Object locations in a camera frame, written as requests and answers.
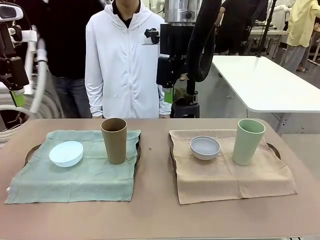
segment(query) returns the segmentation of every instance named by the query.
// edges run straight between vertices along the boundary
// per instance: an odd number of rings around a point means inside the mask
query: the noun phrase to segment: blue jeans
[[[67,119],[90,119],[89,99],[85,79],[68,79],[52,76],[64,117]]]

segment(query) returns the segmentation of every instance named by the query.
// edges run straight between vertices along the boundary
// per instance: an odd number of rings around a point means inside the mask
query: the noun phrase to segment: white jacket
[[[146,29],[164,20],[141,3],[129,29],[112,5],[93,15],[86,26],[85,87],[92,116],[158,118],[169,115],[157,85],[158,45],[142,45]]]

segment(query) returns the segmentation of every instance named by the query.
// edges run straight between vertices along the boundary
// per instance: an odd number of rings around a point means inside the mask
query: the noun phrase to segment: teal cloth
[[[140,133],[127,132],[126,160],[114,165],[108,161],[101,131],[50,132],[29,163],[12,179],[5,203],[130,201]],[[49,152],[66,141],[82,143],[83,157],[74,166],[59,167],[51,162]]]

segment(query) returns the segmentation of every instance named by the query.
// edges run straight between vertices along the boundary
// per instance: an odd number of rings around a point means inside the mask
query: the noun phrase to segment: brown table
[[[27,122],[0,151],[0,239],[271,238],[320,234],[320,191],[309,170],[266,123],[265,139],[291,168],[298,194],[179,205],[169,130],[236,129],[238,119],[128,120],[142,156],[131,202],[3,204],[28,151],[54,130],[98,130],[101,119]]]

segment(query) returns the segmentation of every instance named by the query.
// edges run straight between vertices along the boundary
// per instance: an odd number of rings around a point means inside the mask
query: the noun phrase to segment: gray bowl
[[[200,160],[214,159],[220,152],[220,144],[209,136],[196,136],[190,142],[193,155]]]

